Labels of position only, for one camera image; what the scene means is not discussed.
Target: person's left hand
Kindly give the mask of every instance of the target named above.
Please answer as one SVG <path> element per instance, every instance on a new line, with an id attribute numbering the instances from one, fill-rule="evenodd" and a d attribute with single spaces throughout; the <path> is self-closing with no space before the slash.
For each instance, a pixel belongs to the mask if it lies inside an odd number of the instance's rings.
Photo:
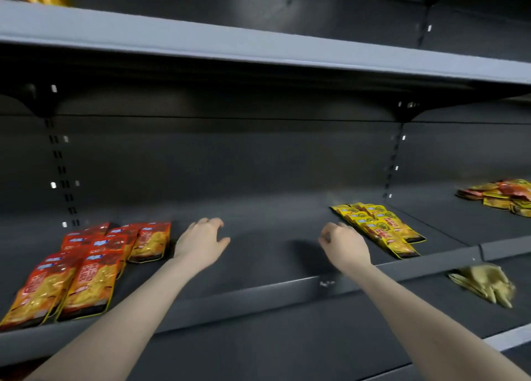
<path id="1" fill-rule="evenodd" d="M 175 244 L 174 258 L 185 262 L 195 273 L 212 265 L 230 243 L 229 237 L 218 242 L 218 230 L 222 226 L 219 217 L 204 217 L 190 224 Z"/>

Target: bare arm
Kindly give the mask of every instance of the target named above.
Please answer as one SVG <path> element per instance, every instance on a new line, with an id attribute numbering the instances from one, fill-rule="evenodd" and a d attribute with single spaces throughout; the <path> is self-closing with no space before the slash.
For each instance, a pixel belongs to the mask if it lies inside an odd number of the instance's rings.
<path id="1" fill-rule="evenodd" d="M 427 380 L 531 380 L 504 355 L 372 265 L 363 237 L 351 227 L 328 223 L 319 242 L 330 261 L 367 293 Z"/>
<path id="2" fill-rule="evenodd" d="M 35 370 L 39 381 L 122 381 L 188 281 L 213 264 L 230 240 L 217 241 L 223 222 L 192 223 L 169 259 L 134 293 Z"/>

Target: hand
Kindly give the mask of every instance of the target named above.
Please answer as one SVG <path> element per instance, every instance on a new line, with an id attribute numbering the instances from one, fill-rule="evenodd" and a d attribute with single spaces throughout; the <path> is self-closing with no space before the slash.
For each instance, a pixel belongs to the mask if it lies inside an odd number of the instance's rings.
<path id="1" fill-rule="evenodd" d="M 371 264 L 365 240 L 344 223 L 327 223 L 321 231 L 319 243 L 330 262 L 343 273 L 352 268 L 352 265 Z"/>
<path id="2" fill-rule="evenodd" d="M 228 237 L 218 242 L 220 227 L 223 227 L 223 222 L 218 217 L 205 217 L 190 224 L 175 244 L 174 258 L 185 262 L 194 274 L 212 265 L 230 243 Z"/>

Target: white shelf edge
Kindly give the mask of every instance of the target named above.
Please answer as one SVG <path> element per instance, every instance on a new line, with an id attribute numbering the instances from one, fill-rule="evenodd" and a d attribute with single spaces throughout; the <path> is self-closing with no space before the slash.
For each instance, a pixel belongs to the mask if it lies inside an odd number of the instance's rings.
<path id="1" fill-rule="evenodd" d="M 531 64 L 0 1 L 0 42 L 531 84 Z"/>

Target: glove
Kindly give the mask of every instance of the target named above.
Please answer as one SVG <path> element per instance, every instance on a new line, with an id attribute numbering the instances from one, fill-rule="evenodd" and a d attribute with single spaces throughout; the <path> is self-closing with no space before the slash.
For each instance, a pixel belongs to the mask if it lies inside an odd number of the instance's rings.
<path id="1" fill-rule="evenodd" d="M 516 292 L 516 287 L 497 265 L 469 266 L 450 273 L 448 277 L 491 303 L 512 308 L 511 300 Z"/>

